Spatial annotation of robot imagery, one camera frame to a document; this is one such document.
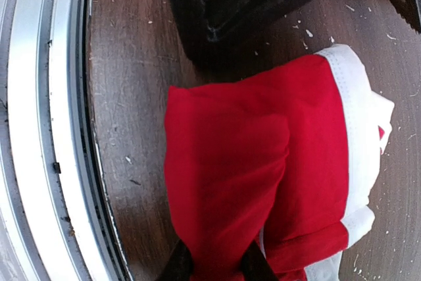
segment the red cloth bag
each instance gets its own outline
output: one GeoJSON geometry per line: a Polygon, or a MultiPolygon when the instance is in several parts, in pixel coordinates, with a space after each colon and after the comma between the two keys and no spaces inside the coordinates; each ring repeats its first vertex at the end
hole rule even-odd
{"type": "Polygon", "coordinates": [[[392,110],[346,45],[234,84],[171,88],[164,173],[191,279],[243,280],[256,239],[280,280],[337,280],[332,256],[374,220],[392,110]]]}

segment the red fabric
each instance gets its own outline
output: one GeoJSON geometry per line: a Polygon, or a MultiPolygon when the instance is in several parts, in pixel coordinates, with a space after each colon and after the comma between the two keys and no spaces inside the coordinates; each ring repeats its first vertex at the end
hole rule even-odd
{"type": "Polygon", "coordinates": [[[384,134],[385,134],[385,132],[384,132],[384,130],[381,127],[379,127],[379,133],[380,133],[380,139],[382,139],[383,136],[384,136],[384,134]]]}
{"type": "Polygon", "coordinates": [[[192,280],[243,280],[239,261],[263,226],[280,280],[304,281],[304,267],[347,247],[347,133],[325,58],[171,88],[165,128],[170,211],[192,280]]]}
{"type": "Polygon", "coordinates": [[[164,172],[173,225],[193,256],[192,280],[242,280],[239,262],[274,204],[289,132],[264,102],[273,93],[260,91],[170,90],[164,172]]]}

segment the wooden floor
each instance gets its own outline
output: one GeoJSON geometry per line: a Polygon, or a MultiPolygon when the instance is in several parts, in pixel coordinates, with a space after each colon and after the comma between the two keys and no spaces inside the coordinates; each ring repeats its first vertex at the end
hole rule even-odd
{"type": "Polygon", "coordinates": [[[375,91],[393,100],[394,131],[370,206],[372,232],[345,253],[341,279],[421,275],[421,36],[388,0],[315,0],[246,43],[235,69],[195,70],[166,0],[93,0],[90,89],[112,210],[136,280],[153,280],[176,241],[162,163],[170,85],[233,81],[349,44],[375,91]]]}

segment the white fabric border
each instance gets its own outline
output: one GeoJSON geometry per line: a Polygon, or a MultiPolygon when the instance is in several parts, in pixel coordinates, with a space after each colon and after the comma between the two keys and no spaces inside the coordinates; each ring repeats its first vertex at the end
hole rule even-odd
{"type": "MultiPolygon", "coordinates": [[[[342,224],[349,233],[348,248],[367,234],[374,213],[368,195],[380,171],[380,148],[385,150],[391,133],[393,102],[371,91],[357,54],[347,45],[334,45],[318,53],[334,75],[343,103],[349,150],[349,193],[342,224]],[[385,135],[380,139],[378,126],[385,135]]],[[[308,281],[339,281],[342,251],[305,268],[308,281]]]]}
{"type": "Polygon", "coordinates": [[[380,171],[380,135],[373,111],[372,90],[357,54],[348,45],[318,53],[331,67],[341,95],[347,127],[349,192],[344,218],[368,205],[380,171]]]}

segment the white trim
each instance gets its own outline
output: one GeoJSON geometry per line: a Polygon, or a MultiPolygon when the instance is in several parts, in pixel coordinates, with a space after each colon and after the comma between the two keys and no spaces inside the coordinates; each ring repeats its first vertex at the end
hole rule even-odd
{"type": "MultiPolygon", "coordinates": [[[[8,0],[0,0],[0,33],[3,31],[8,0]]],[[[25,240],[21,234],[18,219],[16,218],[12,197],[7,184],[5,158],[0,148],[0,225],[4,225],[7,232],[6,238],[9,240],[12,251],[16,256],[24,277],[28,281],[40,280],[36,268],[28,253],[25,240]]]]}
{"type": "Polygon", "coordinates": [[[382,153],[384,153],[389,141],[390,133],[392,132],[392,125],[390,124],[390,120],[395,104],[375,92],[372,92],[372,101],[373,111],[375,111],[378,121],[377,124],[384,131],[383,138],[380,140],[380,148],[382,149],[382,153]]]}
{"type": "Polygon", "coordinates": [[[45,0],[17,0],[11,32],[8,112],[14,169],[22,204],[52,280],[79,280],[49,185],[39,113],[39,42],[45,0]]]}
{"type": "Polygon", "coordinates": [[[74,145],[72,100],[70,92],[70,26],[72,0],[55,0],[49,50],[49,89],[51,132],[56,160],[60,163],[60,183],[67,211],[80,252],[92,280],[112,280],[97,245],[93,223],[88,214],[84,185],[80,178],[74,145]]]}
{"type": "Polygon", "coordinates": [[[365,206],[347,215],[341,222],[348,231],[348,248],[350,248],[371,231],[374,223],[374,213],[365,206]]]}
{"type": "Polygon", "coordinates": [[[19,261],[19,265],[22,268],[27,281],[41,280],[32,264],[32,260],[26,249],[24,238],[20,233],[19,224],[13,211],[3,166],[3,152],[0,148],[0,225],[2,223],[5,225],[7,238],[12,245],[14,254],[19,261]]]}
{"type": "Polygon", "coordinates": [[[343,104],[349,152],[349,192],[345,216],[368,204],[380,171],[380,136],[374,116],[372,90],[357,54],[348,45],[318,53],[331,67],[343,104]]]}
{"type": "Polygon", "coordinates": [[[342,251],[305,267],[307,281],[339,281],[339,266],[341,264],[342,251]]]}

